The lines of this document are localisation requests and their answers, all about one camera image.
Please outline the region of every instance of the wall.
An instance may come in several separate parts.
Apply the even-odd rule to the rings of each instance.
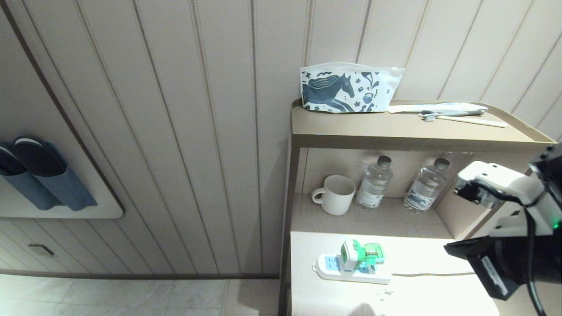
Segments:
[[[562,137],[558,0],[7,3],[126,213],[2,219],[6,269],[40,271],[24,248],[42,241],[76,261],[51,272],[278,273],[303,65],[405,67],[396,98],[487,102]]]

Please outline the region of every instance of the power cord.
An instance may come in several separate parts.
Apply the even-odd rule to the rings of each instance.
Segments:
[[[533,276],[533,250],[534,250],[534,230],[535,223],[533,217],[525,210],[525,217],[527,218],[527,290],[529,291],[529,296],[531,297],[531,302],[537,315],[546,316],[545,310],[542,308],[541,300],[538,298],[537,288],[534,284]]]

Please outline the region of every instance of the shelf unit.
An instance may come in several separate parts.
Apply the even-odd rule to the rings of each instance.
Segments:
[[[301,102],[301,100],[294,101],[291,112],[292,133],[280,269],[280,277],[284,282],[280,285],[279,315],[286,315],[290,311],[290,306],[287,305],[287,302],[291,301],[288,297],[289,293],[293,295],[292,304],[296,302],[295,295],[300,293],[295,291],[295,288],[291,290],[290,261],[299,260],[291,257],[292,238],[300,238],[295,236],[302,237],[302,233],[313,234],[312,236],[352,233],[363,236],[403,235],[452,240],[451,235],[462,238],[459,237],[461,236],[459,231],[475,229],[475,221],[481,219],[484,212],[470,203],[461,204],[462,211],[466,211],[467,215],[456,219],[457,216],[454,216],[456,210],[453,210],[450,206],[452,202],[449,201],[449,196],[452,195],[452,182],[450,182],[443,190],[442,196],[438,198],[442,201],[439,207],[421,216],[409,214],[401,205],[399,198],[385,198],[376,213],[367,213],[352,206],[343,216],[330,216],[318,205],[313,204],[309,195],[298,194],[302,193],[302,187],[300,191],[296,190],[302,184],[304,177],[302,174],[306,169],[310,169],[310,164],[314,163],[307,161],[306,166],[303,166],[301,149],[434,151],[452,152],[453,155],[471,153],[459,160],[458,168],[463,168],[475,159],[495,158],[499,158],[502,164],[510,167],[511,162],[517,162],[517,165],[521,166],[521,162],[527,161],[546,146],[556,143],[511,114],[483,103],[471,102],[488,107],[488,112],[482,115],[483,119],[504,121],[509,126],[497,128],[448,120],[428,123],[414,114],[388,112],[369,114],[312,112],[303,109],[300,106]],[[454,101],[393,100],[391,105],[442,102]],[[493,215],[498,208],[486,211]]]

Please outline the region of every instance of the floor tile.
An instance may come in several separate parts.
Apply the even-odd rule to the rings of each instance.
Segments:
[[[174,281],[92,280],[74,281],[63,303],[164,309]]]
[[[164,316],[164,309],[143,306],[91,306],[60,303],[53,316]]]
[[[220,316],[220,309],[167,308],[165,316]]]
[[[0,274],[0,297],[58,303],[73,279]]]
[[[53,316],[58,303],[0,299],[1,316]]]
[[[267,315],[277,313],[279,280],[230,280],[225,315]]]
[[[168,308],[221,308],[226,280],[176,280]]]

